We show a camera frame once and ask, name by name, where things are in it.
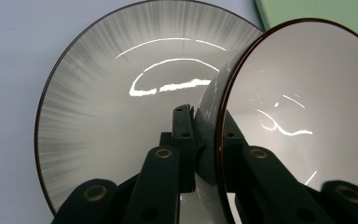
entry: dishware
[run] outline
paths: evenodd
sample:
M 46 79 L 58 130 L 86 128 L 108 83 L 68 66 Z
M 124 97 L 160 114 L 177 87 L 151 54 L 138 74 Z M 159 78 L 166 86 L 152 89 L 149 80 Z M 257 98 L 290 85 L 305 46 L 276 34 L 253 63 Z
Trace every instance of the dishware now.
M 226 110 L 250 145 L 274 152 L 300 183 L 317 190 L 327 180 L 358 185 L 358 35 L 331 21 L 289 21 L 235 59 L 212 81 L 196 115 L 210 143 L 199 174 L 219 193 L 211 201 L 231 218 Z
M 197 105 L 219 68 L 260 35 L 194 1 L 142 2 L 88 27 L 57 61 L 37 112 L 36 164 L 52 212 L 87 180 L 120 184 L 138 174 L 173 109 Z M 202 217 L 186 203 L 197 194 L 183 198 L 181 220 Z

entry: ceramic plate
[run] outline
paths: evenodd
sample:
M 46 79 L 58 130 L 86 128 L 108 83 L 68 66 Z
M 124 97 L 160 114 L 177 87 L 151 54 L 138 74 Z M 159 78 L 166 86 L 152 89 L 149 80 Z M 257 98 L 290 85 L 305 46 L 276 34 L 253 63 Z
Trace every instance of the ceramic plate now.
M 173 109 L 197 105 L 220 67 L 260 35 L 192 1 L 131 5 L 87 28 L 53 68 L 37 113 L 36 163 L 52 211 L 87 180 L 138 174 Z
M 248 48 L 221 86 L 217 149 L 227 109 L 247 142 L 272 150 L 302 184 L 358 185 L 358 35 L 329 21 L 287 22 Z

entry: dark brown rim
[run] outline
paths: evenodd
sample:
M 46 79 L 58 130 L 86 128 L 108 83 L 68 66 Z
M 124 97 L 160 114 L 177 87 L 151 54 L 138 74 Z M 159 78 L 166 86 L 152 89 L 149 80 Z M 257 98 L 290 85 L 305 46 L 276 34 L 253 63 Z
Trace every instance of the dark brown rim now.
M 220 194 L 221 201 L 227 201 L 227 190 L 225 185 L 225 178 L 224 178 L 224 170 L 223 170 L 223 128 L 224 128 L 224 121 L 225 121 L 225 115 L 226 115 L 226 108 L 227 108 L 227 102 L 229 95 L 231 93 L 232 87 L 234 85 L 234 82 L 237 78 L 238 73 L 241 70 L 241 67 L 246 62 L 246 60 L 249 58 L 249 56 L 252 54 L 252 52 L 257 48 L 259 44 L 261 44 L 265 39 L 267 39 L 270 35 L 273 35 L 277 31 L 280 31 L 281 29 L 302 23 L 302 22 L 319 22 L 319 23 L 325 23 L 325 24 L 331 24 L 338 28 L 341 28 L 350 34 L 358 37 L 358 34 L 356 34 L 353 30 L 349 29 L 348 27 L 345 27 L 339 23 L 323 20 L 323 19 L 317 19 L 317 18 L 304 18 L 304 19 L 296 19 L 292 21 L 287 21 L 282 24 L 279 24 L 269 30 L 267 30 L 264 34 L 262 34 L 260 37 L 257 38 L 257 40 L 241 55 L 240 59 L 237 61 L 236 65 L 234 66 L 233 71 L 228 76 L 226 86 L 223 90 L 222 99 L 220 101 L 219 105 L 219 112 L 216 118 L 216 128 L 214 130 L 214 143 L 215 143 L 215 171 L 216 171 L 216 182 L 217 187 Z M 231 209 L 228 207 L 225 207 L 225 212 L 227 213 L 226 216 L 231 216 Z
M 48 203 L 48 207 L 50 208 L 50 211 L 51 213 L 55 216 L 57 214 L 57 211 L 55 210 L 54 208 L 54 205 L 52 204 L 51 202 L 51 199 L 49 198 L 48 196 L 48 190 L 46 188 L 46 185 L 45 185 L 45 180 L 42 176 L 42 169 L 40 167 L 40 159 L 39 159 L 39 149 L 38 149 L 38 134 L 39 134 L 39 121 L 40 121 L 40 114 L 42 112 L 42 107 L 43 107 L 43 103 L 45 101 L 45 97 L 46 97 L 46 93 L 47 93 L 47 90 L 48 90 L 48 86 L 49 86 L 49 83 L 52 79 L 52 77 L 54 76 L 54 73 L 57 69 L 57 67 L 60 65 L 63 57 L 66 55 L 66 53 L 69 51 L 69 49 L 75 44 L 75 42 L 83 35 L 85 34 L 91 27 L 93 27 L 95 24 L 97 24 L 98 22 L 102 21 L 103 19 L 105 19 L 106 17 L 120 11 L 120 10 L 123 10 L 127 7 L 134 7 L 134 6 L 137 6 L 137 5 L 141 5 L 141 4 L 147 4 L 149 2 L 158 2 L 158 1 L 163 1 L 163 0 L 151 0 L 151 1 L 142 1 L 142 2 L 137 2 L 137 3 L 133 3 L 133 4 L 130 4 L 130 5 L 127 5 L 127 6 L 124 6 L 124 7 L 121 7 L 121 8 L 118 8 L 104 16 L 102 16 L 100 19 L 98 19 L 97 21 L 93 22 L 91 25 L 89 25 L 84 31 L 82 31 L 72 42 L 71 44 L 65 49 L 65 51 L 62 53 L 62 55 L 60 56 L 60 58 L 58 59 L 58 61 L 55 63 L 53 69 L 51 70 L 49 76 L 48 76 L 48 80 L 46 81 L 46 84 L 45 84 L 45 87 L 42 91 L 42 95 L 40 97 L 40 100 L 39 100 L 39 105 L 38 105 L 38 108 L 37 108 L 37 112 L 36 112 L 36 118 L 35 118 L 35 126 L 34 126 L 34 157 L 35 157 L 35 163 L 36 163 L 36 169 L 37 169 L 37 175 L 38 175 L 38 178 L 39 178 L 39 182 L 40 182 L 40 185 L 42 187 L 42 190 L 43 190 L 43 194 L 45 196 L 45 199 Z M 222 8 L 222 7 L 219 7 L 219 6 L 215 6 L 215 5 L 212 5 L 210 3 L 204 3 L 204 2 L 200 2 L 200 1 L 191 1 L 191 0 L 171 0 L 171 1 L 180 1 L 180 2 L 191 2 L 191 3 L 198 3 L 198 4 L 203 4 L 205 6 L 210 6 L 210 7 L 216 7 L 216 8 L 219 8 L 219 9 L 222 9 L 223 11 L 233 15 L 233 16 L 236 16 L 238 17 L 239 19 L 243 20 L 243 21 L 246 21 L 248 22 L 249 24 L 253 25 L 254 28 L 256 28 L 257 30 L 261 31 L 258 27 L 256 27 L 254 24 L 252 24 L 251 22 L 249 22 L 248 20 L 246 20 L 245 18 L 239 16 L 238 14 L 234 13 L 234 12 L 231 12 L 225 8 Z M 228 204 L 228 199 L 226 198 L 225 201 L 222 201 L 222 205 L 223 205 L 223 208 L 224 209 L 227 209 L 228 208 L 228 211 L 229 210 L 229 204 Z

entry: light green surface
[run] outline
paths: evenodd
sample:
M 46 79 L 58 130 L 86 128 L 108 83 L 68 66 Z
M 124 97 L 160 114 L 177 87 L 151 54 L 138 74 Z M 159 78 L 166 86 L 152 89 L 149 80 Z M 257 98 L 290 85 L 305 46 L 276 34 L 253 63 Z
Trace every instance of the light green surface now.
M 358 34 L 358 0 L 255 0 L 266 30 L 300 18 L 342 24 Z

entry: white bowl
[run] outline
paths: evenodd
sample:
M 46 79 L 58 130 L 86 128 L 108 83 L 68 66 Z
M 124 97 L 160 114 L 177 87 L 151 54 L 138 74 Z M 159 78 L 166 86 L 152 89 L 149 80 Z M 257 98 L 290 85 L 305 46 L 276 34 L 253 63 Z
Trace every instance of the white bowl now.
M 37 113 L 36 161 L 52 211 L 85 181 L 138 174 L 173 109 L 197 105 L 219 68 L 260 35 L 193 1 L 142 2 L 87 28 L 53 68 Z
M 207 163 L 217 158 L 222 170 L 227 109 L 247 142 L 273 151 L 300 183 L 358 185 L 358 35 L 329 21 L 290 21 L 239 58 L 200 102 L 196 121 L 210 125 L 204 132 L 214 140 Z

